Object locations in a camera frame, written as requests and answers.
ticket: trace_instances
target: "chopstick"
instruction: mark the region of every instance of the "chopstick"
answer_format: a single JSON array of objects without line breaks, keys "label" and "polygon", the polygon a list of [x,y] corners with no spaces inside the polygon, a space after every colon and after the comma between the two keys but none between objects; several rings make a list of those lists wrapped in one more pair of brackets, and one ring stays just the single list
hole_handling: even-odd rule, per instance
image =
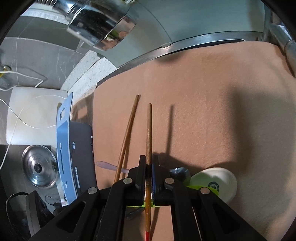
[{"label": "chopstick", "polygon": [[133,126],[133,120],[135,118],[135,114],[136,114],[136,110],[137,110],[137,106],[138,106],[138,102],[139,102],[139,95],[136,95],[135,101],[133,103],[133,108],[130,114],[130,118],[128,120],[128,125],[126,127],[126,132],[124,134],[124,139],[123,139],[123,143],[121,146],[121,151],[120,151],[120,155],[119,155],[119,159],[118,159],[118,164],[117,164],[117,169],[116,169],[116,173],[115,173],[115,178],[114,178],[114,183],[116,183],[117,181],[119,181],[119,177],[120,177],[120,172],[121,172],[121,168],[122,168],[122,163],[123,163],[123,159],[124,159],[124,154],[126,151],[126,146],[128,143],[128,140],[130,139],[130,135],[131,135],[131,129]]},{"label": "chopstick", "polygon": [[147,139],[146,139],[146,206],[145,206],[145,240],[150,241],[151,228],[151,157],[152,157],[152,104],[147,110]]}]

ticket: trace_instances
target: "black cable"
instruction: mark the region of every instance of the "black cable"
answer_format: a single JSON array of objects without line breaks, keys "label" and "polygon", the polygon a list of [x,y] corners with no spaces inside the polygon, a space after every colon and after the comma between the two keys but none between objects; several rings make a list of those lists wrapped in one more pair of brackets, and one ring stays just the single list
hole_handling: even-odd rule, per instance
[{"label": "black cable", "polygon": [[26,195],[26,196],[27,196],[27,195],[29,195],[29,194],[26,193],[26,192],[18,192],[18,193],[15,193],[15,194],[11,195],[11,196],[6,200],[6,203],[5,203],[6,215],[7,215],[8,221],[9,221],[9,223],[10,223],[12,229],[13,229],[14,232],[15,232],[15,233],[14,233],[14,236],[16,237],[17,240],[19,240],[19,237],[16,236],[17,232],[16,232],[14,226],[12,225],[12,223],[11,223],[11,221],[10,221],[10,218],[9,218],[9,215],[8,215],[7,204],[8,204],[8,202],[9,202],[11,199],[13,199],[14,197],[20,196],[20,195]]},{"label": "black cable", "polygon": [[56,202],[51,196],[48,196],[48,195],[46,195],[45,197],[44,197],[44,200],[46,201],[46,197],[49,197],[49,198],[51,198],[53,201],[54,201],[54,203]]},{"label": "black cable", "polygon": [[20,195],[29,195],[28,193],[26,192],[18,192],[18,193],[15,193],[15,194],[12,194],[7,200],[6,200],[6,203],[5,203],[5,209],[6,209],[6,215],[7,215],[7,218],[8,218],[8,221],[10,223],[10,225],[12,226],[12,228],[14,229],[11,221],[10,221],[10,218],[9,218],[9,215],[8,215],[8,210],[7,210],[7,204],[8,202],[13,199],[14,197],[17,197],[17,196],[20,196]]}]

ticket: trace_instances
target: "gray tile wall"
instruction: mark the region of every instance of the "gray tile wall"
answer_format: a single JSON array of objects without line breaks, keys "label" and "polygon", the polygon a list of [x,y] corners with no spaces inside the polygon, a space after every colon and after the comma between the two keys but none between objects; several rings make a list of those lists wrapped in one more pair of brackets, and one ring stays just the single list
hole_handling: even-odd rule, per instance
[{"label": "gray tile wall", "polygon": [[[7,37],[0,46],[0,63],[13,71],[44,79],[41,88],[60,89],[83,55],[58,45],[24,38]],[[0,78],[0,87],[34,87],[39,80],[16,74]]]},{"label": "gray tile wall", "polygon": [[40,40],[76,50],[79,39],[66,31],[67,25],[52,20],[19,17],[6,37],[19,37]]}]

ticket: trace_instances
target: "white cable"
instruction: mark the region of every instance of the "white cable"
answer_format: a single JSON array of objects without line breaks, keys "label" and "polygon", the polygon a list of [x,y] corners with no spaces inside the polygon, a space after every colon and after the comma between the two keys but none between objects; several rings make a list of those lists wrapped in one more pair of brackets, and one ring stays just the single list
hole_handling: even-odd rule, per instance
[{"label": "white cable", "polygon": [[[33,76],[29,76],[29,75],[26,75],[26,74],[22,74],[22,73],[19,73],[19,72],[16,72],[16,71],[0,71],[0,74],[19,74],[21,76],[24,76],[24,77],[27,77],[27,78],[31,78],[31,79],[35,79],[35,80],[40,80],[40,82],[34,87],[34,88],[37,88],[40,84],[43,83],[44,80],[40,79],[40,78],[37,78],[37,77],[33,77]],[[1,91],[9,91],[11,90],[12,88],[14,88],[15,86],[12,86],[8,89],[2,89],[0,88]]]},{"label": "white cable", "polygon": [[[61,97],[61,96],[58,96],[58,95],[40,95],[40,96],[37,96],[37,97],[35,97],[35,98],[33,98],[33,99],[37,99],[37,98],[39,98],[39,97],[43,97],[43,96],[57,96],[57,97],[60,97],[60,98],[65,99],[64,97]],[[8,149],[9,149],[9,147],[10,147],[10,144],[11,144],[11,141],[12,141],[12,138],[13,138],[13,135],[14,135],[14,133],[15,133],[15,128],[16,128],[16,126],[17,126],[17,121],[20,119],[20,115],[21,115],[21,113],[22,113],[22,111],[23,111],[24,109],[25,109],[25,106],[21,109],[19,115],[17,116],[17,120],[16,120],[16,122],[15,122],[15,126],[14,126],[14,128],[13,128],[13,132],[12,132],[12,136],[11,136],[11,138],[10,138],[10,142],[9,142],[8,147],[7,147],[7,149],[6,149],[6,152],[5,152],[5,155],[4,155],[4,158],[3,158],[3,161],[2,161],[2,163],[1,163],[1,165],[0,165],[0,170],[2,169],[3,164],[4,164],[4,161],[5,161],[5,159],[6,159],[6,156],[7,156],[7,153],[8,153]]]},{"label": "white cable", "polygon": [[[42,96],[56,96],[56,97],[60,97],[60,98],[66,99],[66,98],[61,97],[61,96],[58,96],[58,95],[42,95]],[[2,100],[2,99],[0,98],[0,101],[2,101],[4,104],[6,104],[6,105],[8,106],[8,108],[11,110],[11,112],[12,112],[12,113],[18,118],[17,114],[11,109],[11,107],[10,107],[10,106],[9,106],[4,100]],[[44,127],[34,127],[34,126],[31,126],[31,125],[25,123],[21,118],[18,118],[18,119],[19,119],[22,123],[24,123],[26,126],[28,126],[28,127],[31,127],[31,128],[34,128],[34,129],[46,129],[46,128],[44,128]]]}]

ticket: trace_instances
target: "metal pot lid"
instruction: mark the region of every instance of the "metal pot lid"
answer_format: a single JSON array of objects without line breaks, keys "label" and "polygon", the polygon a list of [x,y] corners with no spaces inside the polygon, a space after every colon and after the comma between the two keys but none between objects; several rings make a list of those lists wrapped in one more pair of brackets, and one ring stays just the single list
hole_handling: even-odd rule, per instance
[{"label": "metal pot lid", "polygon": [[57,178],[57,160],[45,146],[32,145],[22,154],[22,170],[25,177],[38,188],[52,187]]}]

